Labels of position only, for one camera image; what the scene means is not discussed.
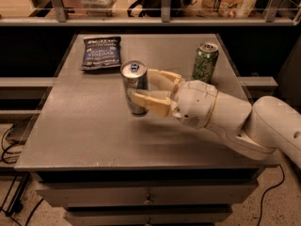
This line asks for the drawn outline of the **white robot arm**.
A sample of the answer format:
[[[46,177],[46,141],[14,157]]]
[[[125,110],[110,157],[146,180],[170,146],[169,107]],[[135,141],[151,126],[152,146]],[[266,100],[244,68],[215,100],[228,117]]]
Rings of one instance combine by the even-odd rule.
[[[167,71],[149,69],[147,77],[157,90],[129,89],[134,104],[191,128],[212,131],[248,158],[263,160],[280,150],[301,168],[301,115],[285,102],[263,96],[252,104]]]

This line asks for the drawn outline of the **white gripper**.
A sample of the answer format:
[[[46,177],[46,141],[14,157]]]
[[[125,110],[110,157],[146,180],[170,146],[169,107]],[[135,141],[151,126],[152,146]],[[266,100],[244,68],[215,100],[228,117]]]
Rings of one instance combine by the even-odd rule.
[[[148,69],[148,80],[159,90],[177,92],[175,102],[168,96],[152,97],[134,92],[134,104],[161,117],[173,116],[180,123],[195,129],[204,128],[209,122],[218,94],[215,86],[199,80],[185,82],[177,73],[156,69]]]

